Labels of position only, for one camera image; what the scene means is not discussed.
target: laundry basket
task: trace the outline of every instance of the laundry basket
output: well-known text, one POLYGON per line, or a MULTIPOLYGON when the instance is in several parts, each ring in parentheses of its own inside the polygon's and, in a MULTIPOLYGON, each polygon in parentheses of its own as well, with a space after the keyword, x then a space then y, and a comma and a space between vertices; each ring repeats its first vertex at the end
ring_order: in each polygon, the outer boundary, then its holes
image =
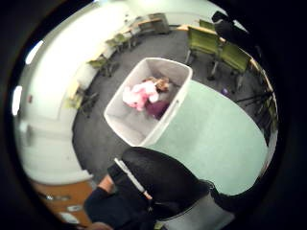
POLYGON ((189 66, 173 60, 159 57, 142 59, 131 70, 106 106, 106 122, 130 146, 146 147, 154 144, 177 114, 187 94, 192 73, 193 70, 189 66), (167 77, 174 86, 170 105, 160 120, 148 116, 145 110, 137 111, 123 102, 126 86, 134 86, 150 76, 167 77))

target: person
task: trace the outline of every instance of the person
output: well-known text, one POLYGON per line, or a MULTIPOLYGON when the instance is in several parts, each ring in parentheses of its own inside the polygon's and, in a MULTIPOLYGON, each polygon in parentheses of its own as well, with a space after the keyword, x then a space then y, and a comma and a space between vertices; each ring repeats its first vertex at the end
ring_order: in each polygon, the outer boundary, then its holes
MULTIPOLYGON (((145 198, 148 201, 152 199, 149 195, 145 198)), ((131 204, 117 193, 112 178, 107 174, 86 199, 84 209, 92 222, 100 222, 97 225, 101 225, 99 229, 102 230, 118 229, 125 224, 126 229, 153 230, 155 220, 152 217, 141 219, 147 214, 147 202, 135 205, 137 201, 133 200, 131 204)))
POLYGON ((92 222, 109 229, 153 230, 157 219, 188 209, 208 188, 176 159, 158 151, 129 148, 84 203, 92 222))

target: person's arm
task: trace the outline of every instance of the person's arm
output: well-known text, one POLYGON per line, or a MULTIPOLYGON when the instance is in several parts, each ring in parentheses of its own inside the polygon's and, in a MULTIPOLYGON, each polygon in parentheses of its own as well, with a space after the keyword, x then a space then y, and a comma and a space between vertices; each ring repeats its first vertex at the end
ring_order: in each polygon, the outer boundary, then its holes
POLYGON ((84 209, 90 217, 96 216, 96 210, 104 200, 110 196, 113 186, 113 181, 107 174, 98 184, 97 188, 85 200, 84 209))
POLYGON ((111 179, 111 177, 109 176, 109 174, 107 174, 104 179, 98 184, 98 187, 100 187, 101 189, 105 190, 108 194, 110 194, 114 188, 114 183, 111 179))

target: floor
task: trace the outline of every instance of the floor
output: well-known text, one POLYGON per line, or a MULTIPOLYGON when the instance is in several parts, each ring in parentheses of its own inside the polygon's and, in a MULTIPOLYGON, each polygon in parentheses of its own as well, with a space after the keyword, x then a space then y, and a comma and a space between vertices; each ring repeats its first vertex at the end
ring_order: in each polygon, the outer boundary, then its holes
MULTIPOLYGON (((140 44, 131 51, 114 54, 112 61, 118 62, 119 67, 111 78, 97 75, 91 83, 89 94, 98 92, 99 99, 95 103, 90 117, 85 118, 78 113, 73 128, 73 145, 77 157, 83 169, 87 169, 94 175, 94 181, 99 182, 106 174, 107 167, 113 163, 113 158, 119 156, 129 146, 122 141, 108 126, 104 119, 104 110, 109 100, 126 78, 133 67, 147 57, 159 57, 184 62, 188 51, 186 32, 172 31, 169 34, 146 34, 139 37, 140 44)), ((223 88, 228 91, 228 98, 232 101, 251 97, 264 91, 264 86, 258 77, 247 71, 244 75, 242 88, 231 93, 235 87, 234 76, 231 76, 231 68, 221 63, 216 73, 215 80, 208 80, 206 76, 212 68, 212 57, 206 54, 198 54, 198 57, 190 65, 194 74, 192 79, 201 82, 219 92, 223 88)), ((244 106, 239 103, 245 112, 255 121, 255 112, 258 104, 244 106)))

